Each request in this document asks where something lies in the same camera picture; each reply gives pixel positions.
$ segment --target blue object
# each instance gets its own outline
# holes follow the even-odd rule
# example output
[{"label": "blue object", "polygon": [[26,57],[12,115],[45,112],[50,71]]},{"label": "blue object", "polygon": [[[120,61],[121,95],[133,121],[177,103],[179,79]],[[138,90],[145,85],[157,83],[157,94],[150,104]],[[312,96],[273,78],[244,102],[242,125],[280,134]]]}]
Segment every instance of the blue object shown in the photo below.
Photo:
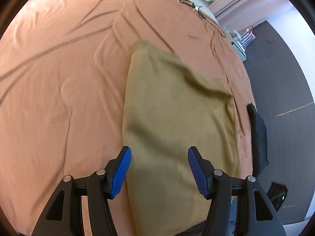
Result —
[{"label": "blue object", "polygon": [[112,198],[115,198],[115,196],[119,194],[122,187],[122,183],[126,177],[130,162],[131,162],[131,149],[128,147],[113,176],[111,191],[109,192],[109,195]]},{"label": "blue object", "polygon": [[199,193],[206,198],[209,195],[207,178],[192,148],[188,149],[188,163],[195,178]]}]

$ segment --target bed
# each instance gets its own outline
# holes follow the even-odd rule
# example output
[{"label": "bed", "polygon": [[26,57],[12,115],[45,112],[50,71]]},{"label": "bed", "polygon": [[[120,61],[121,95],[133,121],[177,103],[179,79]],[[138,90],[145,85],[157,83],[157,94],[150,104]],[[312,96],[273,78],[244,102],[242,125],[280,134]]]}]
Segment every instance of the bed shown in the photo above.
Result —
[{"label": "bed", "polygon": [[[217,23],[207,4],[190,1]],[[233,93],[240,177],[251,175],[247,73],[194,10],[179,0],[30,0],[0,40],[0,206],[16,231],[31,235],[63,176],[90,175],[117,156],[139,39]],[[137,235],[126,185],[110,207],[118,234]]]}]

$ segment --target black bag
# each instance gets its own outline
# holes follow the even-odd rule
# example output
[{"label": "black bag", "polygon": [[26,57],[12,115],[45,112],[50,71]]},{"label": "black bag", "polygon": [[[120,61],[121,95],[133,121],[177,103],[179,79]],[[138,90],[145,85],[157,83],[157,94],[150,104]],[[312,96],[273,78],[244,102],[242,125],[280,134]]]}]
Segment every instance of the black bag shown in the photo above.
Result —
[{"label": "black bag", "polygon": [[269,165],[267,159],[267,128],[253,104],[247,105],[252,135],[253,176],[258,177]]}]

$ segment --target curtain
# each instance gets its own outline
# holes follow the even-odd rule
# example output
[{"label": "curtain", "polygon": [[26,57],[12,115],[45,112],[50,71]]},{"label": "curtain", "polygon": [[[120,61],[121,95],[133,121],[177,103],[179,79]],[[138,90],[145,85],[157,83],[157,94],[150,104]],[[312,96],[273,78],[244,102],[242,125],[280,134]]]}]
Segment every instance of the curtain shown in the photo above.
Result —
[{"label": "curtain", "polygon": [[209,9],[221,25],[241,31],[292,6],[289,0],[216,0]]}]

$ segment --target dark floor tile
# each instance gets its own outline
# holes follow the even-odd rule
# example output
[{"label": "dark floor tile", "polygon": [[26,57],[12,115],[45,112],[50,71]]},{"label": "dark floor tile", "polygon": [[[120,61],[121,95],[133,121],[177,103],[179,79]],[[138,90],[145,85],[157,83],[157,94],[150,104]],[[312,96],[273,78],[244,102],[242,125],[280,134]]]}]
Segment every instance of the dark floor tile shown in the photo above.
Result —
[{"label": "dark floor tile", "polygon": [[291,51],[248,72],[257,111],[263,119],[313,102],[305,76]]},{"label": "dark floor tile", "polygon": [[278,215],[283,224],[303,221],[315,188],[315,106],[265,120],[269,165],[259,176],[267,192],[271,182],[287,185]]},{"label": "dark floor tile", "polygon": [[254,31],[256,39],[246,48],[247,59],[244,61],[244,65],[247,71],[290,50],[278,32],[267,21],[256,26]]}]

